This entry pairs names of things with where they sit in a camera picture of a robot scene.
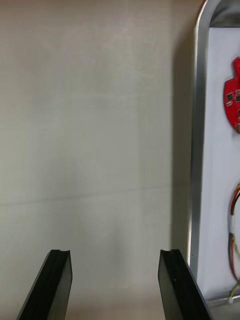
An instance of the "colored wire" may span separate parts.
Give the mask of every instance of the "colored wire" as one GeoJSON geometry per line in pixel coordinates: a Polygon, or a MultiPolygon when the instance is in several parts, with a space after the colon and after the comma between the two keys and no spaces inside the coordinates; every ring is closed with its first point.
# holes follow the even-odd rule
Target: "colored wire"
{"type": "MultiPolygon", "coordinates": [[[[235,214],[235,205],[240,197],[240,183],[237,185],[236,189],[234,190],[233,196],[232,196],[232,202],[230,206],[230,215],[233,217],[235,214]]],[[[233,298],[236,290],[238,289],[238,286],[240,286],[240,279],[237,278],[236,271],[235,271],[235,266],[234,266],[234,251],[236,252],[238,258],[240,259],[240,251],[238,249],[238,244],[236,241],[235,234],[233,233],[233,226],[231,225],[229,229],[229,237],[228,237],[228,259],[229,259],[229,266],[231,269],[231,273],[233,277],[236,280],[236,285],[232,288],[230,291],[230,296],[229,298],[233,298]]]]}

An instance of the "electronic component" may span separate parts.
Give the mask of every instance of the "electronic component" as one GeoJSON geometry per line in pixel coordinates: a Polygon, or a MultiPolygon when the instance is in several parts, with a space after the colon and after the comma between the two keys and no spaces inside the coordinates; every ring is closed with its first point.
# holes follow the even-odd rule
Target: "electronic component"
{"type": "Polygon", "coordinates": [[[223,102],[228,121],[240,133],[240,57],[232,64],[235,77],[225,82],[223,102]]]}

